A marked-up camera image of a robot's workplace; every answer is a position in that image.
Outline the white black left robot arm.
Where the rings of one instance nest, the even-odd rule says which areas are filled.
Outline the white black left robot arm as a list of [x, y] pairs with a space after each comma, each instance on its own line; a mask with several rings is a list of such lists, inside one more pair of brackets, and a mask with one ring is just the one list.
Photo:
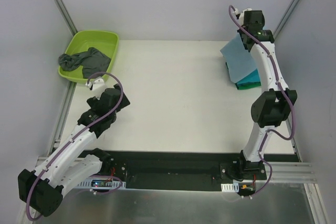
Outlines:
[[33, 171], [24, 169], [18, 175], [19, 198], [26, 204], [29, 220], [34, 220], [30, 209], [48, 217], [78, 183], [94, 174], [106, 176], [110, 173], [111, 158], [98, 148], [76, 165], [73, 162], [110, 128], [117, 113], [130, 105], [130, 101], [123, 87], [115, 84], [112, 88], [103, 86], [103, 91], [89, 98], [87, 103], [89, 110], [81, 115], [68, 139]]

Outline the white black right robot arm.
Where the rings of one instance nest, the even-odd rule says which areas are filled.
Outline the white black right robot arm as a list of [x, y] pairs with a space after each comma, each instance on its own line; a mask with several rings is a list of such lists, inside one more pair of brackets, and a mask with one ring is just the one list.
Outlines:
[[264, 169], [264, 152], [272, 133], [291, 140], [277, 131], [289, 116], [294, 117], [297, 92], [289, 89], [281, 74], [275, 51], [275, 40], [271, 30], [265, 30], [265, 18], [260, 10], [250, 8], [238, 11], [229, 6], [229, 15], [238, 27], [240, 39], [255, 60], [261, 83], [261, 95], [251, 106], [254, 122], [249, 140], [240, 152], [237, 161], [228, 166], [226, 175], [243, 181]]

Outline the light blue t shirt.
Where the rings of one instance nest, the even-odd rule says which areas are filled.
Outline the light blue t shirt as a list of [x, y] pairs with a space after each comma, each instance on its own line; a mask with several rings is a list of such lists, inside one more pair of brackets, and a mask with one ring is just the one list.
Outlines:
[[225, 58], [226, 63], [247, 63], [254, 62], [251, 54], [244, 48], [240, 35], [237, 34], [229, 41], [221, 50], [221, 54]]

